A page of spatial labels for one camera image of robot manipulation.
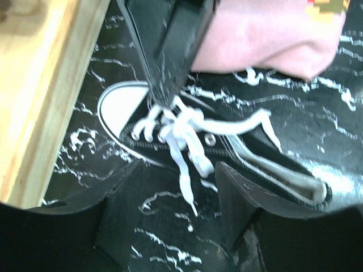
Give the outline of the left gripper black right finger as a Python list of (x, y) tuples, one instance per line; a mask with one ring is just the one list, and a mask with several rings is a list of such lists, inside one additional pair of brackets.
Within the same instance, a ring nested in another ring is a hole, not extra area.
[(216, 182), (227, 247), (239, 271), (361, 271), (362, 206), (310, 210), (224, 162)]

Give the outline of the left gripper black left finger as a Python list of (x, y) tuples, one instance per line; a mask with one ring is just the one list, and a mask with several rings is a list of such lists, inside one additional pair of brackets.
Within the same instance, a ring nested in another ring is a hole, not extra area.
[(2, 271), (127, 271), (143, 161), (49, 206), (1, 204)]

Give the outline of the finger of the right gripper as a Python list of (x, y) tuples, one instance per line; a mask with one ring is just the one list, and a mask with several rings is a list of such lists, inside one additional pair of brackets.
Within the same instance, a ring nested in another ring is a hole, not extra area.
[(184, 86), (218, 1), (119, 0), (154, 102), (170, 108)]

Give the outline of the black sneaker with white laces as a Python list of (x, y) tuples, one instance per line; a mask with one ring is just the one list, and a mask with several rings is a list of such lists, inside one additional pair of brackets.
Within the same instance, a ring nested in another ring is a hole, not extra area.
[(323, 211), (332, 189), (282, 154), (271, 112), (260, 108), (241, 121), (226, 121), (195, 96), (181, 91), (164, 110), (152, 100), (146, 82), (109, 86), (98, 101), (104, 130), (138, 159), (179, 171), (179, 186), (194, 203), (191, 179), (210, 180), (218, 162), (236, 169), (272, 194)]

